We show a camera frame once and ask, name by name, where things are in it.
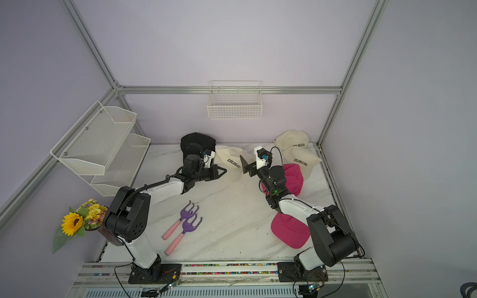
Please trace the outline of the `black cap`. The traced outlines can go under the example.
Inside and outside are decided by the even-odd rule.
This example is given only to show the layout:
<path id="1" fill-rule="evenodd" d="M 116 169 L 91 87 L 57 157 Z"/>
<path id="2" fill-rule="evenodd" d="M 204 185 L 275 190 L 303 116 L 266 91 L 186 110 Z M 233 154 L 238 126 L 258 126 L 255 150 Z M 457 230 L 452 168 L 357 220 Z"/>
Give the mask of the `black cap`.
<path id="1" fill-rule="evenodd" d="M 191 133 L 181 138 L 181 151 L 183 160 L 187 155 L 199 155 L 203 158 L 203 151 L 210 149 L 216 152 L 216 140 L 208 135 L 200 133 Z"/>

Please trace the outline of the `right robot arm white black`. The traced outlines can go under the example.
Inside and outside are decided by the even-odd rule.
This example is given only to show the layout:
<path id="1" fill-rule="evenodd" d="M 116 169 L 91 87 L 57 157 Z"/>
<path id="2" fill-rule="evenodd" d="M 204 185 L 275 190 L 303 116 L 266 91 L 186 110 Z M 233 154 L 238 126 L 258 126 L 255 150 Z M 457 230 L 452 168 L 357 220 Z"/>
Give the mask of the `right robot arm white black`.
<path id="1" fill-rule="evenodd" d="M 248 164 L 240 157 L 242 171 L 249 176 L 258 176 L 264 185 L 268 205 L 281 214 L 286 214 L 308 227 L 313 245 L 294 257 L 298 268 L 306 271 L 321 266 L 333 267 L 353 252 L 360 244 L 341 210 L 335 206 L 316 207 L 298 199 L 286 187 L 282 166 L 272 166 L 272 154 L 260 149 L 262 156 Z"/>

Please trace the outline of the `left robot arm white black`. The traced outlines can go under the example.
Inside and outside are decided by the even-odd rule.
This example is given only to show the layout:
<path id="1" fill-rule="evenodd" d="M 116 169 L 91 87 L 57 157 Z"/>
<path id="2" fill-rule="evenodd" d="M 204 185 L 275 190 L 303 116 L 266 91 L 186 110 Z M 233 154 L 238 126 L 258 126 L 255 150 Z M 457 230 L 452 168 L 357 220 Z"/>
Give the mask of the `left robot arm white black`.
<path id="1" fill-rule="evenodd" d="M 174 175 L 134 189 L 124 186 L 116 193 L 103 226 L 127 247 L 133 264 L 151 275 L 160 270 L 160 256 L 152 248 L 145 230 L 150 208 L 170 197 L 188 192 L 200 181 L 214 181 L 227 169 L 213 164 L 209 155 L 188 155 Z"/>

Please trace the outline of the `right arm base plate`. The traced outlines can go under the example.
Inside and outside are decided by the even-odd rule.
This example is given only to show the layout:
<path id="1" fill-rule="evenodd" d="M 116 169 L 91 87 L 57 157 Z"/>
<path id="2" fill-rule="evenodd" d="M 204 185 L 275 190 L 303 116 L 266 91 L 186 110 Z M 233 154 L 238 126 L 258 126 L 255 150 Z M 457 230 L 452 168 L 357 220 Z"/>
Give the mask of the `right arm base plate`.
<path id="1" fill-rule="evenodd" d="M 307 270 L 297 262 L 279 262 L 278 278 L 280 282 L 327 282 L 329 280 L 325 266 L 318 266 L 314 269 Z"/>

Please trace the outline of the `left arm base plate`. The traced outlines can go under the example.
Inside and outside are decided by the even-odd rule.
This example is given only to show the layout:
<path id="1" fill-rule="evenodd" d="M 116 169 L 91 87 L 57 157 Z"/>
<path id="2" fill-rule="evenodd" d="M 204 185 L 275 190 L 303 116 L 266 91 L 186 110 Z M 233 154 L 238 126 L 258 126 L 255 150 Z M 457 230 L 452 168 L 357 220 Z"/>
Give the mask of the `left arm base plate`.
<path id="1" fill-rule="evenodd" d="M 179 280 L 182 264 L 155 261 L 151 268 L 144 269 L 135 263 L 131 266 L 129 284 L 171 284 Z"/>

